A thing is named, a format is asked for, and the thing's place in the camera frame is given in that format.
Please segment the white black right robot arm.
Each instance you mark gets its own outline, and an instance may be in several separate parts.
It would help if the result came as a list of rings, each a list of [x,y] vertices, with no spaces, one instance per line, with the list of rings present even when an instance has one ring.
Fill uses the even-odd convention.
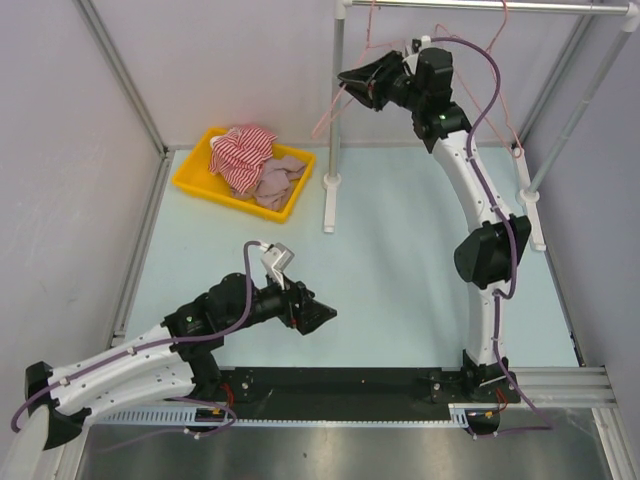
[[[488,403],[505,399],[509,391],[501,304],[514,294],[531,222],[515,215],[498,195],[477,152],[474,128],[452,99],[453,76],[452,54],[429,47],[411,58],[391,51],[337,79],[371,110],[389,103],[408,110],[416,136],[453,186],[468,228],[453,260],[468,286],[469,333],[460,370],[435,373],[431,395],[436,401]]]

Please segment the red white striped tank top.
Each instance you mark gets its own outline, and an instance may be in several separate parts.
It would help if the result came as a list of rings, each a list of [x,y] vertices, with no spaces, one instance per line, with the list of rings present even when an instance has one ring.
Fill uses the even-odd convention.
[[[221,175],[231,189],[245,193],[253,187],[264,164],[272,158],[277,135],[256,125],[235,126],[210,141],[209,172]]]

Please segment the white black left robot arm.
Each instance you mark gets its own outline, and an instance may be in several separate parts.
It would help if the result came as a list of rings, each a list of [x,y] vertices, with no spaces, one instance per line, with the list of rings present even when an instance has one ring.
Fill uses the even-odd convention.
[[[212,355],[230,333],[278,319],[307,335],[337,315],[302,282],[268,280],[255,287],[232,273],[136,339],[66,367],[44,361],[25,371],[27,411],[48,410],[47,450],[120,410],[156,400],[222,399]]]

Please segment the pale pink tank top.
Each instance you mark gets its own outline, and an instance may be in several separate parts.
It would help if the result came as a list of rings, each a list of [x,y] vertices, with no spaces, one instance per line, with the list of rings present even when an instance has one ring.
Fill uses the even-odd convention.
[[[306,168],[305,162],[290,155],[271,158],[265,162],[263,173],[253,187],[245,193],[231,189],[231,195],[243,201],[253,199],[262,208],[279,211],[288,203],[294,182],[303,176]]]

